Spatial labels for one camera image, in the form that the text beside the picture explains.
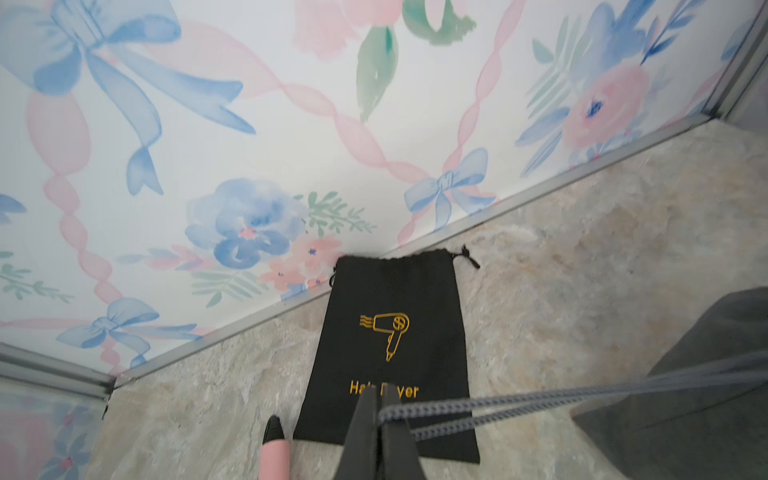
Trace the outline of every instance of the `pink watercolor flower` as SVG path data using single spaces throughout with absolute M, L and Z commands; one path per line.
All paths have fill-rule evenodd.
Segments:
M 360 39 L 354 27 L 394 25 L 401 14 L 402 0 L 296 0 L 293 43 L 328 61 Z
M 609 141 L 635 118 L 649 87 L 648 74 L 637 65 L 618 65 L 605 72 L 565 119 L 563 143 L 583 148 Z
M 291 252 L 299 263 L 304 264 L 307 273 L 317 274 L 324 266 L 334 266 L 343 254 L 337 249 L 341 240 L 333 236 L 313 239 L 307 235 L 293 242 Z
M 282 258 L 273 258 L 270 261 L 270 271 L 259 276 L 261 283 L 274 283 L 275 290 L 278 292 L 287 292 L 289 285 L 301 285 L 306 280 L 305 276 L 299 272 L 300 263 L 295 257 L 287 260 Z

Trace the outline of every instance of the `drawstring cord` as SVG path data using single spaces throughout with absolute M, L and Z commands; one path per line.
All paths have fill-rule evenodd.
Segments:
M 469 256 L 469 249 L 467 248 L 466 244 L 462 245 L 461 253 L 451 252 L 451 260 L 455 259 L 456 257 L 467 257 L 476 269 L 480 269 L 480 263 L 477 263 L 477 260 Z
M 454 260 L 456 257 L 467 257 L 470 262 L 472 262 L 472 265 L 476 269 L 480 269 L 480 263 L 477 262 L 474 258 L 469 256 L 469 249 L 467 248 L 466 244 L 462 245 L 462 251 L 459 253 L 453 253 L 449 252 L 451 254 L 451 260 Z M 333 267 L 333 275 L 328 279 L 328 285 L 330 285 L 331 288 L 333 288 L 333 281 L 336 279 L 336 268 Z

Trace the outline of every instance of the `black drawstring bag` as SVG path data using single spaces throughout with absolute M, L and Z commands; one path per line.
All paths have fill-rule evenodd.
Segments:
M 458 255 L 469 258 L 469 251 L 339 259 L 294 439 L 342 445 L 358 395 L 369 386 L 381 389 L 384 382 L 397 386 L 403 403 L 469 397 L 452 263 Z M 471 415 L 413 419 L 410 425 Z M 416 445 L 425 457 L 480 463 L 474 430 Z

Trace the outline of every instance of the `blue watercolor bow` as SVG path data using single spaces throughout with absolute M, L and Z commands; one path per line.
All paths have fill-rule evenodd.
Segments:
M 435 230 L 443 228 L 451 218 L 451 201 L 445 196 L 450 190 L 453 200 L 472 215 L 493 203 L 494 197 L 473 197 L 457 187 L 477 185 L 485 179 L 488 169 L 488 151 L 477 148 L 467 154 L 456 170 L 445 172 L 440 178 L 429 178 L 406 190 L 406 206 L 412 213 L 420 212 L 435 202 Z
M 149 351 L 149 342 L 138 335 L 152 335 L 167 339 L 197 340 L 199 335 L 189 333 L 197 324 L 179 326 L 132 326 L 135 323 L 151 322 L 160 316 L 146 303 L 133 298 L 115 300 L 107 308 L 107 316 L 100 316 L 91 326 L 75 326 L 66 329 L 56 337 L 61 343 L 90 349 L 101 345 L 107 334 L 122 343 L 137 355 L 131 360 L 131 368 L 141 365 L 147 360 L 144 354 Z
M 128 161 L 128 191 L 136 195 L 147 185 L 162 195 L 148 150 L 162 134 L 160 115 L 133 80 L 94 55 L 94 50 L 108 45 L 139 77 L 201 117 L 256 133 L 224 107 L 240 94 L 241 82 L 183 74 L 124 46 L 171 43 L 180 37 L 181 26 L 168 0 L 57 0 L 50 15 L 14 7 L 0 18 L 0 64 L 44 95 L 65 95 L 78 83 L 84 57 L 96 83 L 141 141 Z

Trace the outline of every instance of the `metal trim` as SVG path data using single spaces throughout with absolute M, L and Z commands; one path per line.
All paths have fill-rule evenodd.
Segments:
M 523 190 L 518 194 L 511 195 L 504 200 L 501 200 L 490 207 L 481 210 L 480 212 L 463 217 L 453 223 L 448 224 L 436 232 L 433 232 L 424 237 L 413 240 L 406 245 L 395 248 L 394 250 L 384 254 L 382 257 L 402 257 L 416 253 L 420 250 L 424 250 L 428 247 L 432 247 L 437 243 L 447 240 L 450 237 L 458 235 L 470 228 L 484 223 L 492 218 L 498 217 L 502 214 L 509 212 L 517 207 L 521 207 L 539 197 L 549 194 L 555 190 L 572 184 L 576 180 L 580 180 L 588 175 L 591 175 L 598 170 L 609 167 L 612 164 L 622 161 L 623 159 L 632 155 L 638 154 L 654 145 L 657 145 L 669 138 L 672 138 L 678 134 L 690 130 L 693 127 L 701 125 L 710 120 L 710 117 L 704 114 L 696 114 L 690 117 L 684 118 L 680 121 L 673 123 L 667 127 L 661 128 L 645 137 L 639 138 L 631 144 L 625 145 L 621 148 L 605 154 L 595 161 L 583 164 L 580 167 L 576 167 L 574 170 L 567 171 L 563 174 L 553 177 L 549 180 L 545 180 L 540 184 L 536 184 L 527 190 Z M 324 283 L 317 288 L 313 288 L 309 291 L 296 295 L 290 298 L 286 302 L 276 303 L 272 306 L 268 306 L 266 309 L 259 310 L 250 314 L 236 322 L 230 323 L 201 339 L 194 340 L 193 342 L 185 343 L 169 352 L 163 353 L 152 359 L 149 359 L 146 363 L 139 365 L 133 369 L 124 372 L 120 375 L 115 383 L 115 388 L 119 388 L 126 383 L 129 383 L 135 379 L 139 379 L 142 376 L 149 375 L 171 363 L 178 362 L 185 359 L 188 356 L 198 353 L 210 346 L 213 346 L 225 339 L 230 338 L 238 333 L 241 333 L 247 329 L 253 328 L 256 325 L 266 322 L 276 316 L 282 315 L 285 312 L 289 312 L 304 303 L 319 298 L 323 295 L 330 293 L 330 286 Z
M 0 343 L 0 362 L 12 363 L 102 386 L 112 386 L 114 384 L 114 377 L 106 373 L 97 372 L 88 367 L 51 358 L 41 353 L 30 352 L 4 343 Z
M 12 363 L 0 362 L 0 378 L 15 380 L 24 384 L 42 386 L 62 392 L 74 393 L 99 400 L 109 399 L 111 386 L 98 385 L 92 382 L 72 379 L 54 373 Z
M 753 92 L 755 88 L 760 87 L 760 80 L 763 78 L 764 71 L 768 72 L 768 58 L 763 60 L 761 66 L 755 72 L 750 83 L 744 89 L 744 92 L 738 98 L 736 104 L 728 111 L 728 115 L 724 118 L 725 122 L 732 124 L 736 127 L 746 129 L 738 124 L 739 117 L 743 115 L 744 111 L 751 105 L 750 97 L 754 98 Z
M 715 85 L 712 95 L 704 105 L 704 113 L 722 118 L 728 116 L 763 60 L 768 56 L 768 42 L 763 41 L 766 33 L 768 33 L 768 2 L 763 3 L 739 51 L 733 56 L 720 81 Z

